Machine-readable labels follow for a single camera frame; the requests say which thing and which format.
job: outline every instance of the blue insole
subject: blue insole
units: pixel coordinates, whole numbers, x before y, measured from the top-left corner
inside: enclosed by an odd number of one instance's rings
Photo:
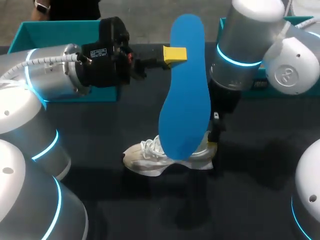
[[[186,160],[207,131],[211,103],[205,64],[205,30],[199,17],[185,14],[171,28],[170,46],[186,48],[187,61],[171,66],[171,85],[159,116],[164,153]]]

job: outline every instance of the teal bin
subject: teal bin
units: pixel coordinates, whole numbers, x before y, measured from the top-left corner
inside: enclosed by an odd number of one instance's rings
[[[302,23],[306,20],[311,19],[312,16],[288,16],[284,19],[292,23],[293,25],[297,25],[299,23]],[[224,29],[224,25],[226,22],[226,18],[220,18],[220,24],[218,29],[218,35],[217,35],[217,43],[219,42],[221,33]],[[266,69],[263,65],[260,66],[257,75],[255,77],[255,82],[261,82],[266,79]],[[308,97],[319,97],[320,96],[320,81],[318,81],[308,92],[304,94],[300,94],[300,96],[308,96]],[[272,97],[286,97],[286,98],[296,98],[298,96],[290,96],[283,94],[277,90],[275,90],[271,85],[268,85],[266,88],[257,88],[257,90],[250,90],[247,92],[244,92],[243,94],[244,98],[272,98]]]
[[[99,20],[23,22],[8,53],[64,44],[83,45],[96,42],[99,38],[99,22]],[[117,98],[116,87],[93,87],[87,96],[62,99],[57,102],[115,102]]]

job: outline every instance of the wristwatch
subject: wristwatch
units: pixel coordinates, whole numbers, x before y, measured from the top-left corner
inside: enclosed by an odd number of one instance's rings
[[[37,0],[34,1],[34,6],[42,14],[47,14],[50,10],[50,6],[47,7],[41,3],[38,3]]]

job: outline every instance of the person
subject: person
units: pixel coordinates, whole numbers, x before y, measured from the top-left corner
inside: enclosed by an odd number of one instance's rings
[[[97,20],[100,0],[33,0],[32,21]]]

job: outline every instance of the label sticker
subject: label sticker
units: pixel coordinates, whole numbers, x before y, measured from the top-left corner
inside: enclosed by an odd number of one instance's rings
[[[107,49],[106,48],[90,51],[90,57],[91,58],[107,56],[107,55],[108,54],[107,54]]]

